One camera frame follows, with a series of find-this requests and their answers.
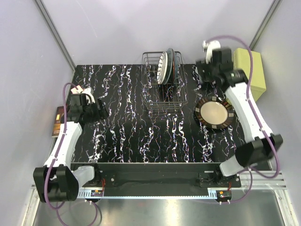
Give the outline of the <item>light teal plate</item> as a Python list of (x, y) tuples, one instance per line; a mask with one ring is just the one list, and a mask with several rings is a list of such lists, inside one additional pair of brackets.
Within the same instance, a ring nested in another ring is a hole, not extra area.
[(172, 83), (172, 77), (174, 74), (174, 60), (174, 50), (172, 48), (169, 48), (167, 50), (167, 70), (164, 84)]

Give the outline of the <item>white blue striped plate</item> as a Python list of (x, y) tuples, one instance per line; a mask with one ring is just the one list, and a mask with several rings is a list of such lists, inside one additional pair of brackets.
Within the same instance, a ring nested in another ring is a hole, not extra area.
[(167, 53), (165, 51), (162, 52), (159, 63), (158, 63), (158, 70), (157, 70), (157, 83), (158, 85), (163, 84), (163, 81), (166, 76), (167, 70)]

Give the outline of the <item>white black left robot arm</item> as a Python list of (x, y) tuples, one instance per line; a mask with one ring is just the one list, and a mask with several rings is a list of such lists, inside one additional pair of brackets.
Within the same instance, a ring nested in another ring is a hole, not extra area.
[(74, 201), (84, 184), (97, 186), (102, 180), (94, 166), (84, 165), (72, 171), (71, 159), (84, 126), (108, 118), (103, 101), (94, 98), (91, 89), (84, 89), (71, 94), (66, 111), (51, 155), (42, 167), (33, 171), (35, 186), (43, 203)]

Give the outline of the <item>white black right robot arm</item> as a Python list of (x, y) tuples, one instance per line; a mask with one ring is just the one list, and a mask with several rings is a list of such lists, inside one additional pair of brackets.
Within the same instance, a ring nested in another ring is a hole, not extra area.
[(194, 108), (195, 116), (211, 129), (223, 129), (237, 115), (245, 137), (234, 156), (220, 163), (213, 172), (212, 180), (222, 187), (244, 170), (276, 158), (283, 138), (274, 134), (263, 119), (250, 91), (250, 78), (233, 66), (231, 49), (222, 48), (218, 41), (205, 44), (203, 49), (205, 59), (196, 62), (199, 79), (202, 83), (215, 83), (227, 99), (214, 96), (200, 99)]

